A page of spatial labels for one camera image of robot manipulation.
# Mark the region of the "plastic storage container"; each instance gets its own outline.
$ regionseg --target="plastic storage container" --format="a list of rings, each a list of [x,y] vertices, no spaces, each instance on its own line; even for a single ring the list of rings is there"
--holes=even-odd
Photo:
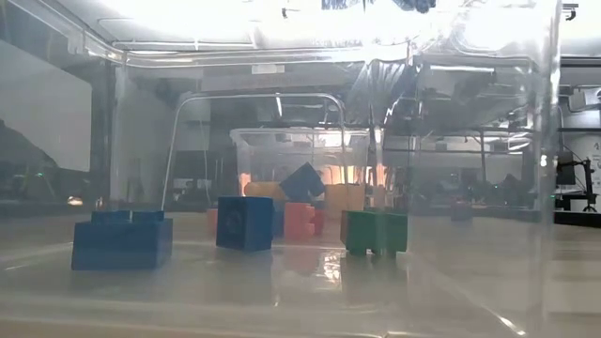
[[[223,3],[0,3],[0,334],[541,336],[558,2]]]

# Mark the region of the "green lego block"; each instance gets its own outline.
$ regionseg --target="green lego block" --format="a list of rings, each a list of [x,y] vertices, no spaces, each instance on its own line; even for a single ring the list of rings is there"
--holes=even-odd
[[[365,255],[367,250],[374,254],[389,255],[407,250],[407,215],[373,211],[344,211],[340,239],[351,255]]]

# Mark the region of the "plastic wall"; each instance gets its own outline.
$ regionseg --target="plastic wall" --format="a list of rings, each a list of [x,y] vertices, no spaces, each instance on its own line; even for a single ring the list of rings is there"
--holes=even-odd
[[[55,190],[50,201],[33,185],[6,188],[0,332],[23,332],[26,323],[49,337],[539,336],[558,2],[441,0],[426,14],[396,1],[357,6],[325,38],[298,33],[290,40],[300,45],[286,50],[122,53],[84,38],[92,54],[78,55],[82,69],[102,69],[84,81],[102,80],[89,103],[89,170],[67,167],[51,150],[75,158],[85,147],[72,143],[87,136],[65,141],[60,129],[39,129],[33,134],[51,141],[32,152],[52,161],[32,155],[35,162],[11,155],[22,144],[0,138],[3,161],[17,162],[5,186],[57,167],[83,172],[75,186],[94,187],[42,179]],[[89,95],[87,84],[76,87],[77,100],[63,100],[74,110]],[[0,97],[7,92],[0,86]],[[13,123],[19,111],[0,109],[0,128],[34,140]],[[70,110],[55,111],[77,128]],[[277,187],[306,162],[325,185],[308,201],[326,210],[319,236],[277,238],[261,254],[215,248],[219,197],[292,202]],[[35,217],[17,218],[34,209]],[[154,271],[71,270],[72,226],[97,209],[167,212],[171,261]],[[373,228],[407,215],[407,252],[348,252],[340,240],[347,211],[375,213]]]

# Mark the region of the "metal frame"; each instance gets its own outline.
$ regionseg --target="metal frame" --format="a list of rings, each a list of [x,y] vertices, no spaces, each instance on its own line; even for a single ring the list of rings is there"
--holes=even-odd
[[[335,96],[326,93],[302,93],[302,94],[242,94],[242,95],[203,95],[192,98],[187,98],[182,101],[176,110],[176,118],[173,124],[173,131],[171,134],[171,145],[169,146],[169,157],[167,160],[167,170],[165,173],[165,181],[162,189],[162,200],[161,200],[161,210],[165,208],[165,201],[167,198],[167,186],[169,182],[169,177],[171,175],[171,160],[173,159],[173,151],[177,137],[177,123],[179,122],[179,114],[181,113],[181,109],[192,101],[197,100],[216,100],[216,99],[250,99],[250,98],[322,98],[331,100],[334,102],[336,107],[338,108],[338,112],[340,114],[340,129],[341,129],[341,137],[343,139],[342,142],[342,165],[343,171],[345,175],[345,182],[348,183],[348,171],[347,171],[347,146],[345,145],[345,114],[344,114],[344,104],[337,99]]]

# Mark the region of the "clear plastic bin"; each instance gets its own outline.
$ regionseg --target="clear plastic bin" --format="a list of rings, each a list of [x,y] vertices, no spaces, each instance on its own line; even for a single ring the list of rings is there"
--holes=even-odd
[[[0,335],[542,336],[558,1],[155,3],[0,1]],[[246,253],[223,196],[329,212]],[[148,213],[82,233],[109,210]]]

